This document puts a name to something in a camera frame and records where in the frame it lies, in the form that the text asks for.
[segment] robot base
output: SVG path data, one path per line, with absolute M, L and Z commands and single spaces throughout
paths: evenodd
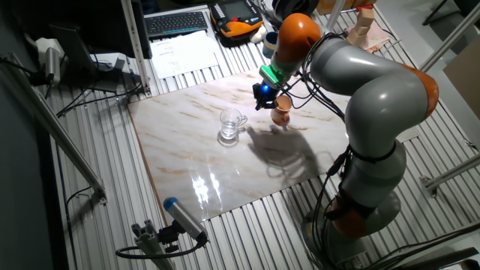
M 325 252 L 320 252 L 315 246 L 314 242 L 314 235 L 313 235 L 313 217 L 314 217 L 314 210 L 310 211 L 303 220 L 301 225 L 301 234 L 305 241 L 305 244 L 310 249 L 313 254 L 325 254 L 327 253 L 335 265 L 340 263 L 345 263 L 348 260 L 351 260 L 357 257 L 360 254 L 363 254 L 366 251 L 365 246 L 363 244 L 362 239 L 351 239 L 341 235 L 337 230 L 333 227 L 333 224 L 330 220 L 326 222 L 326 231 L 325 231 L 325 239 L 326 239 L 326 247 L 328 250 Z M 318 220 L 318 236 L 320 236 L 322 229 L 323 229 L 323 220 L 320 218 Z

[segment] orange device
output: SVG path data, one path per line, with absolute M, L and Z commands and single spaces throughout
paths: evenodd
M 213 4 L 210 15 L 217 32 L 232 39 L 246 38 L 263 24 L 260 9 L 249 0 Z

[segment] robotic arm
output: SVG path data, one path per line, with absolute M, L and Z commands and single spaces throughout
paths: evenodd
M 316 83 L 326 91 L 351 96 L 345 112 L 349 146 L 339 193 L 324 227 L 313 228 L 326 234 L 323 246 L 334 263 L 340 263 L 355 256 L 357 239 L 381 230 L 400 211 L 393 190 L 407 159 L 395 138 L 434 111 L 439 92 L 434 79 L 420 70 L 372 55 L 339 37 L 321 40 L 320 33 L 308 16 L 287 17 L 271 65 L 260 68 L 264 80 L 257 88 L 263 91 L 255 86 L 253 91 L 257 109 L 275 107 L 278 89 L 309 55 L 310 75 Z M 320 40 L 321 45 L 310 52 Z

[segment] metal rod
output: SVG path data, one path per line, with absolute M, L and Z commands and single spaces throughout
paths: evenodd
M 480 18 L 480 3 L 468 14 L 459 26 L 443 41 L 442 46 L 433 52 L 421 65 L 420 71 L 428 72 L 437 61 L 464 35 L 465 31 Z
M 14 55 L 10 55 L 12 62 L 18 62 Z M 91 185 L 95 193 L 100 197 L 100 201 L 107 201 L 105 188 L 98 181 L 93 169 L 87 163 L 79 149 L 75 146 L 74 141 L 68 136 L 67 131 L 62 127 L 60 121 L 47 105 L 44 96 L 35 91 L 25 74 L 10 65 L 0 64 L 0 76 L 4 82 L 11 83 L 11 87 L 7 87 L 13 96 L 15 96 L 22 104 L 25 104 L 43 127 L 52 135 L 53 139 L 58 143 L 64 153 L 70 158 L 73 165 L 79 170 L 85 180 Z
M 137 24 L 135 23 L 134 10 L 132 9 L 131 0 L 121 0 L 125 20 L 127 21 L 128 34 L 130 34 L 130 41 L 133 47 L 133 54 L 135 55 L 136 65 L 142 80 L 142 86 L 146 92 L 150 92 L 149 78 L 145 68 L 145 59 L 143 58 L 142 45 L 138 36 Z
M 344 9 L 345 2 L 347 0 L 337 0 L 335 2 L 335 6 L 328 17 L 328 22 L 326 25 L 327 31 L 333 32 L 333 27 L 337 23 L 338 17 L 340 16 L 340 12 Z
M 480 165 L 480 154 L 477 154 L 475 157 L 471 157 L 470 159 L 462 162 L 460 165 L 456 166 L 453 169 L 450 169 L 449 171 L 443 173 L 442 175 L 436 177 L 433 180 L 430 180 L 425 187 L 427 190 L 432 190 L 438 185 L 447 182 L 449 179 L 454 178 L 455 176 L 458 176 L 459 174 L 472 169 L 473 167 L 476 167 Z

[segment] keyboard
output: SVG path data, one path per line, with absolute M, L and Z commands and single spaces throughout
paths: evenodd
M 145 18 L 148 38 L 191 33 L 207 29 L 202 12 L 176 13 Z

